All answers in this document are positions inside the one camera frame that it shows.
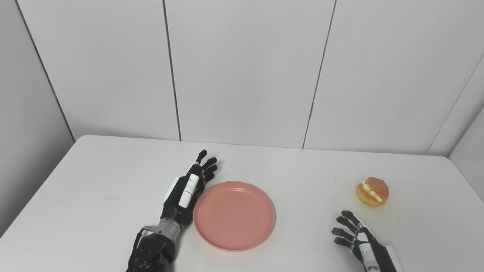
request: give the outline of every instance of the donut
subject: donut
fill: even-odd
[[[389,191],[384,180],[370,177],[358,184],[356,195],[366,205],[379,207],[387,202]]]

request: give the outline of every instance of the robotic hand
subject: robotic hand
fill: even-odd
[[[161,220],[157,227],[144,226],[137,234],[126,272],[167,272],[175,259],[175,240],[193,219],[193,208],[208,181],[214,178],[217,158],[201,166],[206,150],[185,176],[179,178],[163,204]],[[144,231],[151,234],[141,237]]]
[[[331,231],[338,236],[334,242],[351,249],[364,265],[366,272],[402,272],[392,248],[381,245],[368,227],[352,212],[342,211],[336,221],[348,227],[354,235],[335,227]]]

